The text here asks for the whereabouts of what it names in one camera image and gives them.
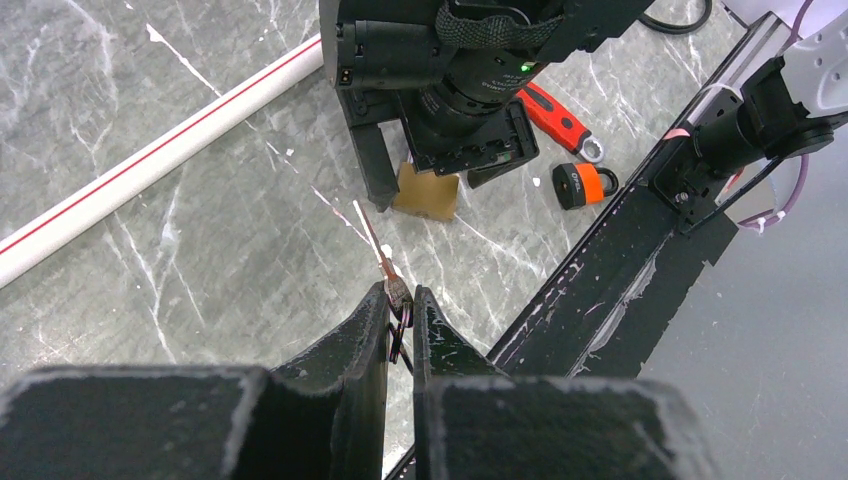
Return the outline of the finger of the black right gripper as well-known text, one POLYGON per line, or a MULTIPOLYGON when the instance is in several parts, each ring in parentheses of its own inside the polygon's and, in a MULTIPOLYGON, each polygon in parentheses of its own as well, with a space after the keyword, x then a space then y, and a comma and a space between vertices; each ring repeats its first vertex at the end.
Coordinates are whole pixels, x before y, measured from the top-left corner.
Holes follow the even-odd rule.
POLYGON ((367 198, 378 212, 385 212, 400 189, 382 131, 378 125, 371 124, 351 127, 349 132, 367 198))
POLYGON ((529 159, 509 160, 486 165, 481 162, 472 162, 470 168, 466 171, 465 182, 469 188, 476 189, 489 181, 520 168, 528 162, 529 159))

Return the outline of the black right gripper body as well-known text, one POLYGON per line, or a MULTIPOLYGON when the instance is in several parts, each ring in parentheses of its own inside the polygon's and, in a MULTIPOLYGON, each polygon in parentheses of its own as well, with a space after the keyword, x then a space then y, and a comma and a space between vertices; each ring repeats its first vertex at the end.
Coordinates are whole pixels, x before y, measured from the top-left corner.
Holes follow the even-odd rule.
POLYGON ((325 69, 351 127, 402 124, 415 168, 534 159, 517 93, 621 36, 645 1, 323 1, 325 69))

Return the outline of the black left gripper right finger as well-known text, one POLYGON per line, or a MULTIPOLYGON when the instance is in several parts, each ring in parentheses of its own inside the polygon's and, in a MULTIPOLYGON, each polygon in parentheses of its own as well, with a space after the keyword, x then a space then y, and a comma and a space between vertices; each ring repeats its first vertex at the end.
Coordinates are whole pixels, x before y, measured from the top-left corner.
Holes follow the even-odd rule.
POLYGON ((420 479, 717 479, 695 412, 655 381, 508 376, 414 296, 420 479))

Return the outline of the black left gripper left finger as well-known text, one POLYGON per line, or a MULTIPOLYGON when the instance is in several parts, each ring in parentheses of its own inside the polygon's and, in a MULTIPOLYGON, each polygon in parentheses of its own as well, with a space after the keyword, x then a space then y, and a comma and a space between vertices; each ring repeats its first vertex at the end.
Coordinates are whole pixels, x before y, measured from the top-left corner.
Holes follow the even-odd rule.
POLYGON ((1 394, 5 479, 377 479, 388 299, 284 364, 66 365, 1 394))

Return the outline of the brass padlock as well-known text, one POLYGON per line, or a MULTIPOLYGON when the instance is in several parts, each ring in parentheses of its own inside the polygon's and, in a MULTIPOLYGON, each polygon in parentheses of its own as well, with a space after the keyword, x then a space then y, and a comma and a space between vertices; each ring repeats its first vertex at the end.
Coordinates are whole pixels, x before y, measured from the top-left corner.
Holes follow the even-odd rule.
POLYGON ((442 223, 454 220, 460 185, 458 175, 417 173, 412 163, 404 162, 399 167, 397 182, 399 193, 391 204, 392 209, 442 223))

